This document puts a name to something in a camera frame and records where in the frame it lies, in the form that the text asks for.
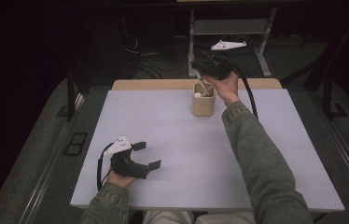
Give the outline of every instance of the dark background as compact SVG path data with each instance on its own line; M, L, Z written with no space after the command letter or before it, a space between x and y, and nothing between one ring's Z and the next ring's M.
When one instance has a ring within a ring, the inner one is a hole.
M186 10L133 11L125 25L121 15L103 10L59 13L47 1L0 1L0 188L49 95L68 73L85 92L91 85L132 78L130 58L123 50L126 32L138 35L145 44L155 43L158 49L160 40L168 43L175 35L188 35ZM349 25L348 19L349 1L279 7L272 37L332 37ZM160 50L171 52L171 48ZM329 72L349 94L349 41Z

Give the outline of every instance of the floor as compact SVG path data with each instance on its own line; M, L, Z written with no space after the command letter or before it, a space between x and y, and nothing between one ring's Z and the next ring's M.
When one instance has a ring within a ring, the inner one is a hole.
M253 54L254 47L258 45L258 36L224 37L247 42L247 47L232 50L229 55L248 77L264 78ZM156 49L143 49L133 78L189 78L187 40L184 38L176 38L174 57L163 55ZM197 39L196 46L205 50L205 46L212 41L216 40ZM327 45L325 41L311 41L302 46L301 42L299 36L279 36L268 42L264 56L272 77L281 80L293 74L315 60ZM322 88L317 91L303 88L308 75L309 72L306 72L284 88L288 89L317 154L345 206L343 212L329 213L323 217L314 214L314 217L316 223L321 224L349 223L349 164L343 153L343 144L349 148L349 97L341 86L334 84L333 104L340 104L347 117L327 120L320 109ZM52 93L0 191L0 223L79 222L82 210L70 206L69 202L108 90L107 86L91 88L89 94L79 99L82 106L70 121L66 121L66 116L61 114L63 106L67 104L65 80ZM72 133L88 133L85 146L79 156L64 156L63 149Z

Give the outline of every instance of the left hand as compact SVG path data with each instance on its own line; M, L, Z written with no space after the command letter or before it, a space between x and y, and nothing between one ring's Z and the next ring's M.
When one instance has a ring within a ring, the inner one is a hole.
M118 175L114 172L114 170L110 170L108 173L107 182L120 186L124 189L127 189L131 185L131 183L137 180L137 178L135 177Z

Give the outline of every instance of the right hand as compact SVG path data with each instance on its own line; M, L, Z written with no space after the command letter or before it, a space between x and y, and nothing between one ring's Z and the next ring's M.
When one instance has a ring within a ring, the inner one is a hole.
M238 96L238 75L234 72L230 72L230 75L224 80L217 80L208 75L204 75L203 79L215 86L218 96L223 99L227 107L240 101Z

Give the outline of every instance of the table surface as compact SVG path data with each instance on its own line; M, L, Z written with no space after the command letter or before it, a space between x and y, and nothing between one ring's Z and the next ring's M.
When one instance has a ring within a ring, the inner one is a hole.
M252 87L259 87L253 89L259 120L281 149L296 178L297 190L304 195L310 210L343 210L287 90L281 89L274 78L249 81ZM221 121L225 105L217 98L213 116L194 117L191 89L195 82L192 79L116 82L105 99L70 204L88 206L97 192L96 164L103 148L126 135L131 143L147 142L146 149L133 152L134 161L148 164L161 160L160 169L131 185L130 207L250 210L242 173ZM239 89L239 93L250 108L247 92ZM108 170L109 159L105 157L103 170Z

